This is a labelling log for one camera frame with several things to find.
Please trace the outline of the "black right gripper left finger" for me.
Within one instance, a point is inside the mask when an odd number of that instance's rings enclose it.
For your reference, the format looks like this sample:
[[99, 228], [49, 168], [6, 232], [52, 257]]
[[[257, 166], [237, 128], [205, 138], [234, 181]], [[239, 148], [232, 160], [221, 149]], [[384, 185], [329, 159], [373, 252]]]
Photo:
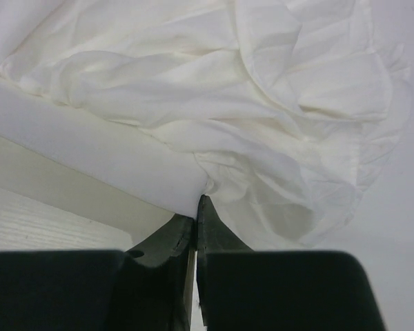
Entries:
[[188, 330], [193, 220], [127, 250], [0, 252], [0, 330]]

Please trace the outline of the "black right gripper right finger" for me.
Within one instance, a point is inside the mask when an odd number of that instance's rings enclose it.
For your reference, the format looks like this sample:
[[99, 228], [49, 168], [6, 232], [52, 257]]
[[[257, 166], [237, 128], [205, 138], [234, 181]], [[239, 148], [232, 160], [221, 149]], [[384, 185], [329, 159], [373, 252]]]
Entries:
[[197, 285], [209, 330], [384, 330], [367, 274], [330, 250], [254, 251], [202, 197]]

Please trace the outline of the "white skirt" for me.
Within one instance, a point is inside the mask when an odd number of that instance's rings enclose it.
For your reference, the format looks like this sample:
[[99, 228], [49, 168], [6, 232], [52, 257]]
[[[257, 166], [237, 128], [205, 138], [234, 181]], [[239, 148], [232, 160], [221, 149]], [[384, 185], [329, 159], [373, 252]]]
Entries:
[[369, 1], [0, 1], [0, 137], [253, 248], [350, 221], [411, 108]]

